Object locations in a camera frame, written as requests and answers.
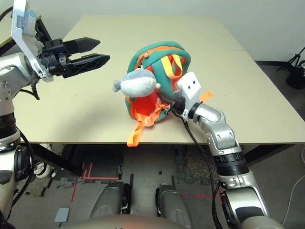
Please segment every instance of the zipper pull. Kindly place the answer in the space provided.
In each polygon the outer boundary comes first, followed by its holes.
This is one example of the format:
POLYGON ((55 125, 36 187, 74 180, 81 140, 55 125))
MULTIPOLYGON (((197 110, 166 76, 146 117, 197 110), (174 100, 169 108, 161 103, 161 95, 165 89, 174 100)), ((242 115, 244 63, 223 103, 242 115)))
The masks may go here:
POLYGON ((143 52, 142 53, 142 58, 141 58, 141 61, 140 61, 140 65, 139 67, 143 69, 143 61, 144 61, 144 58, 147 58, 148 57, 148 52, 143 52))

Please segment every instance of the black table leg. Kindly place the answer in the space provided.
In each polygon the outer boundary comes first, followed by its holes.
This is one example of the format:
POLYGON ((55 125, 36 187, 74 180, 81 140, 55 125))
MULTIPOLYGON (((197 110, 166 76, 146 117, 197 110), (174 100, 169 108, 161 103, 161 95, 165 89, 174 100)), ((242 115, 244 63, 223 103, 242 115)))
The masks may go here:
POLYGON ((57 154, 51 152, 50 150, 46 149, 45 147, 39 144, 31 144, 31 145, 34 151, 35 158, 38 161, 44 162, 52 167, 56 167, 60 169, 63 168, 78 176, 82 175, 81 167, 71 164, 70 161, 65 160, 61 156, 58 156, 57 154))
POLYGON ((247 164, 254 165, 262 160, 265 160, 275 154, 280 153, 283 150, 286 150, 290 147, 294 146, 291 145, 259 145, 258 147, 254 148, 253 150, 249 151, 248 153, 244 154, 244 157, 247 161, 247 164))

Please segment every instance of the gray plush toy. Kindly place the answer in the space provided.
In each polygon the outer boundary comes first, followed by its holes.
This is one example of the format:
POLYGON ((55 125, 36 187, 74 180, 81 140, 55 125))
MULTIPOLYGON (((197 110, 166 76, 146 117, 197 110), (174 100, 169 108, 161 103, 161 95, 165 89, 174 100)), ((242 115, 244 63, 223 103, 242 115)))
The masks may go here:
POLYGON ((160 87, 151 71, 138 68, 125 75, 121 81, 114 81, 112 89, 114 92, 121 90, 125 96, 136 98, 146 97, 160 87))

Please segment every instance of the orange strap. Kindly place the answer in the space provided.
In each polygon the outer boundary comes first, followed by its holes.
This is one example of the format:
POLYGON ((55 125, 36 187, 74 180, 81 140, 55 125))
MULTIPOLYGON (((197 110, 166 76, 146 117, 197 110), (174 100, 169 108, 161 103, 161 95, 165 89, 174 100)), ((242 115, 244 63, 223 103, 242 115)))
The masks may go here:
POLYGON ((135 112, 136 119, 138 120, 136 129, 130 134, 127 140, 127 146, 137 146, 140 142, 142 131, 146 126, 152 126, 161 113, 161 110, 166 107, 165 104, 155 104, 156 108, 149 116, 135 112))
POLYGON ((181 65, 181 61, 180 58, 177 54, 172 54, 170 55, 173 58, 173 61, 176 63, 177 68, 180 69, 179 73, 177 75, 175 75, 173 73, 173 67, 172 64, 170 62, 170 59, 168 58, 168 56, 164 56, 161 58, 161 62, 165 71, 165 74, 167 75, 168 78, 174 80, 179 78, 182 75, 182 65, 181 65))
POLYGON ((213 97, 213 95, 214 94, 212 92, 206 92, 199 97, 199 101, 204 102, 204 101, 208 100, 209 98, 213 97))

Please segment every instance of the white cable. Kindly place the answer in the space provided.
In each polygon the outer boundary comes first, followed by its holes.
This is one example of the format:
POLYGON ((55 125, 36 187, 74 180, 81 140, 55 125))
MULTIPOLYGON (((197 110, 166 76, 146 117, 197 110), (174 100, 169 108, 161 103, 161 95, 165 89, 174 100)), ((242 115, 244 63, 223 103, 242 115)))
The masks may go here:
POLYGON ((305 159, 304 159, 304 155, 303 155, 303 151, 305 150, 305 148, 303 148, 302 150, 301 150, 301 159, 302 159, 302 162, 303 162, 303 165, 304 165, 304 167, 305 167, 305 159))
MULTIPOLYGON (((304 164, 304 166, 305 166, 305 159, 304 159, 304 156, 303 156, 303 151, 304 151, 304 150, 305 150, 305 148, 303 148, 303 149, 301 150, 301 159, 302 159, 302 162, 303 162, 303 164, 304 164)), ((305 175, 302 176, 302 177, 295 183, 295 185, 294 185, 294 186, 292 187, 292 189, 291 189, 290 198, 289 198, 289 201, 288 201, 288 207, 287 207, 287 211, 286 211, 285 217, 284 217, 283 222, 282 222, 282 226, 284 226, 285 220, 286 220, 286 218, 287 218, 287 216, 288 216, 288 212, 289 212, 290 203, 291 203, 291 199, 292 199, 292 195, 293 195, 294 189, 295 189, 296 185, 297 185, 304 177, 305 177, 305 175)))

